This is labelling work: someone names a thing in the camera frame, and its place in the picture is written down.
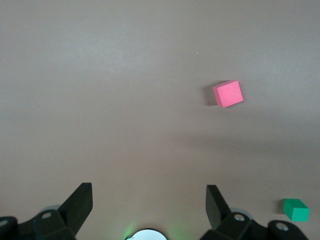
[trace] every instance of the pink cube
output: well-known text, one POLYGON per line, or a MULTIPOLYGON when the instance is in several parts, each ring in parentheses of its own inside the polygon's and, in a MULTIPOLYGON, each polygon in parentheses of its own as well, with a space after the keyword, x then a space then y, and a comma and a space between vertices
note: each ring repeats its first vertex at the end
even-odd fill
POLYGON ((239 82, 235 80, 226 81, 212 88, 217 104, 226 108, 244 100, 240 90, 239 82))

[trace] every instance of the cube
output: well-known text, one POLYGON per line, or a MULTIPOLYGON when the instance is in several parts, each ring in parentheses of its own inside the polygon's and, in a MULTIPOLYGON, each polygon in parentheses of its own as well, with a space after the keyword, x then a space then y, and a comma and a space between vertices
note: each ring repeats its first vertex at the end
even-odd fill
POLYGON ((212 88, 216 103, 223 108, 240 103, 244 100, 239 82, 236 80, 226 81, 212 88))
POLYGON ((294 222, 306 222, 308 220, 309 208, 299 199, 284 199, 283 212, 294 222))

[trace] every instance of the silver bolt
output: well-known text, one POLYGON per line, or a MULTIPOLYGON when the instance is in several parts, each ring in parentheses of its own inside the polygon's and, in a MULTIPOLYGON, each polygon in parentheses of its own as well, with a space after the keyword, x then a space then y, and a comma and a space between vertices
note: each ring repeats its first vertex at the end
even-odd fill
POLYGON ((282 222, 277 222, 275 226, 281 231, 288 231, 289 230, 288 226, 282 222))
POLYGON ((8 223, 8 220, 2 220, 0 221, 0 227, 3 227, 4 225, 6 225, 8 223))
POLYGON ((42 219, 48 219, 50 217, 51 217, 51 212, 47 212, 47 213, 43 214, 41 218, 42 219))
POLYGON ((243 222, 245 220, 245 217, 242 216, 241 214, 236 214, 236 215, 234 215, 234 219, 239 222, 243 222))

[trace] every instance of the gray floor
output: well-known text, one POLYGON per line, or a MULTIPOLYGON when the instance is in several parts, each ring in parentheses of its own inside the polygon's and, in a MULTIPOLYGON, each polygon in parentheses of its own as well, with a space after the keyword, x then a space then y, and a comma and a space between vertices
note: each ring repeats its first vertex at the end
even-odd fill
POLYGON ((79 240, 209 229, 207 184, 320 236, 320 1, 0 1, 0 216, 92 182, 79 240), (244 101, 214 105, 239 80, 244 101))

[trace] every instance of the teal block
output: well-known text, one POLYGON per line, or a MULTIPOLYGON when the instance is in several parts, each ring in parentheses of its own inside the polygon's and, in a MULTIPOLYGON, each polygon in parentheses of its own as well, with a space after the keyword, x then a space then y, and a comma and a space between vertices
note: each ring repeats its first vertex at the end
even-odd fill
POLYGON ((300 199, 284 199, 283 212, 294 222, 306 222, 308 220, 309 208, 300 199))

